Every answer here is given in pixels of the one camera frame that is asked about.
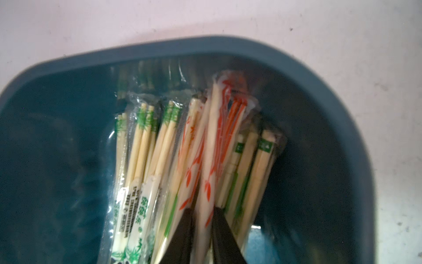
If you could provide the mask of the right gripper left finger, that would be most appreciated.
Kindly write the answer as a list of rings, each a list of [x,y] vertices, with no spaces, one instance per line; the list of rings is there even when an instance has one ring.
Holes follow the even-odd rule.
[[[160,264],[189,264],[193,231],[193,209],[186,209]]]

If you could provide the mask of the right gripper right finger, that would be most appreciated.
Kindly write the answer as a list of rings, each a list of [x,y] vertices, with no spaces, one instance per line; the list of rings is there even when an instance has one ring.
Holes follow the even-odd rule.
[[[214,208],[211,233],[214,264],[247,264],[221,208]]]

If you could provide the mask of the green label chopstick pack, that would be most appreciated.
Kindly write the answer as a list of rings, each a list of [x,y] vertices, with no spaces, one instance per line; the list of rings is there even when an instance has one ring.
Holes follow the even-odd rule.
[[[247,177],[244,193],[236,207],[233,235],[237,245],[242,248],[267,186],[269,172],[276,159],[277,151],[287,141],[279,129],[265,129],[258,140],[257,151],[252,169]]]

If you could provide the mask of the red print chopstick pack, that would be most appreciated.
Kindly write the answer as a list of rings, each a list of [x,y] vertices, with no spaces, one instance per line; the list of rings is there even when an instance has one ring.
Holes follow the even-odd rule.
[[[212,76],[208,90],[205,111],[206,130],[202,157],[202,170],[198,200],[195,207],[195,233],[190,263],[203,264],[211,246],[212,221],[215,211],[215,200],[218,181],[222,176],[226,153],[225,145],[228,139],[225,129],[230,125],[230,101],[248,100],[246,77],[237,70],[223,70]]]

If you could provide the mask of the teal storage box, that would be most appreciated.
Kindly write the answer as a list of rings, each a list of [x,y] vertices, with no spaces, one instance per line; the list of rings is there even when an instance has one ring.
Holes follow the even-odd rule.
[[[372,264],[374,198],[359,133],[311,71],[268,46],[233,37],[126,46],[38,64],[1,95],[1,263],[110,264],[116,195],[116,120],[129,104],[206,103],[212,76],[244,73],[248,100],[229,104],[215,207],[233,234],[236,207],[265,129],[287,138],[240,248],[247,264]]]

